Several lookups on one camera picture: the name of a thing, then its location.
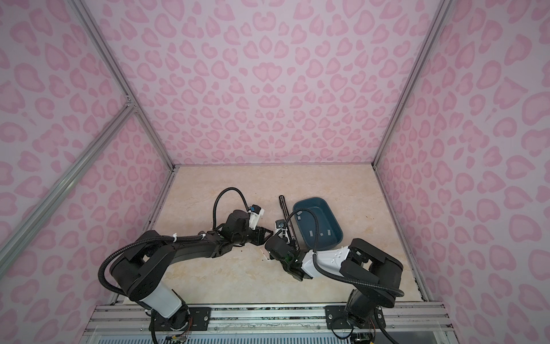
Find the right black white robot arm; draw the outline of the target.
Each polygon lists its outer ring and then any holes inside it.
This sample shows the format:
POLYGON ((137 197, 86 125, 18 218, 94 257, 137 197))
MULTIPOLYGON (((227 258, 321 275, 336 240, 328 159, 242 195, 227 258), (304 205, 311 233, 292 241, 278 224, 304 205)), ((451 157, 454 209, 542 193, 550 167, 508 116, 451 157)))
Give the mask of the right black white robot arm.
POLYGON ((394 308, 400 289, 402 263, 363 239, 327 251, 299 250, 276 236, 265 244, 270 258, 285 272, 302 282, 321 277, 352 285, 342 325, 353 328, 376 326, 385 331, 383 308, 394 308))

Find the teal plastic tray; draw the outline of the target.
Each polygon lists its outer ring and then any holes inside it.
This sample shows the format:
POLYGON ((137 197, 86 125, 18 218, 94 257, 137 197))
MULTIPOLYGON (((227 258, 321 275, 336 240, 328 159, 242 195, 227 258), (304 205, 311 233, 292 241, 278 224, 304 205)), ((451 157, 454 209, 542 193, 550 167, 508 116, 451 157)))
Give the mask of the teal plastic tray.
POLYGON ((296 211, 296 224, 309 249, 314 248, 315 240, 317 240, 318 251, 334 249, 342 242, 341 226, 323 198, 303 199, 293 206, 293 210, 296 211), (332 236, 327 236, 327 230, 331 230, 332 236))

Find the aluminium frame diagonal bar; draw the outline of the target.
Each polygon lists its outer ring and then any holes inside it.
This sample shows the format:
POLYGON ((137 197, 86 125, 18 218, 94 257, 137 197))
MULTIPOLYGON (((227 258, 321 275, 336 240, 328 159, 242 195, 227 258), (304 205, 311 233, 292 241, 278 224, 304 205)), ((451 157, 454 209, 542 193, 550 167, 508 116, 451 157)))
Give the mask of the aluminium frame diagonal bar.
POLYGON ((19 256, 37 236, 44 223, 59 209, 61 203, 76 187, 83 176, 96 162, 99 155, 117 136, 134 114, 135 103, 129 101, 76 159, 45 197, 28 213, 1 248, 1 276, 18 260, 19 256))

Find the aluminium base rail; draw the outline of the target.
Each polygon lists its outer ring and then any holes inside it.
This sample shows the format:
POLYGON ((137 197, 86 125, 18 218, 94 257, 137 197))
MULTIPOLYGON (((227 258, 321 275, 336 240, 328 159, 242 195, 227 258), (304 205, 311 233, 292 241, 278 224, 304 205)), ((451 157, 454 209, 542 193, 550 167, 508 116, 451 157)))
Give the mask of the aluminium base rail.
POLYGON ((99 306, 81 343, 457 343, 438 302, 399 302, 352 327, 342 303, 192 305, 190 328, 150 331, 137 305, 99 306))

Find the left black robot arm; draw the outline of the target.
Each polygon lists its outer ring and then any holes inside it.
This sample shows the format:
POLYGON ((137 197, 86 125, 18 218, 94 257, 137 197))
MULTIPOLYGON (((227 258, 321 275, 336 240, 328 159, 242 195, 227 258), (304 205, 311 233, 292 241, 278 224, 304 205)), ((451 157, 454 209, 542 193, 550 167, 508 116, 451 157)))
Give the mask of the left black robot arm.
POLYGON ((251 227, 251 214, 233 211, 214 229, 194 236, 165 236, 154 230, 109 255, 100 265, 98 279, 104 288, 124 295, 143 308, 181 328, 186 322, 183 299, 163 282, 171 265, 200 258, 218 258, 234 247, 262 246, 274 232, 251 227))

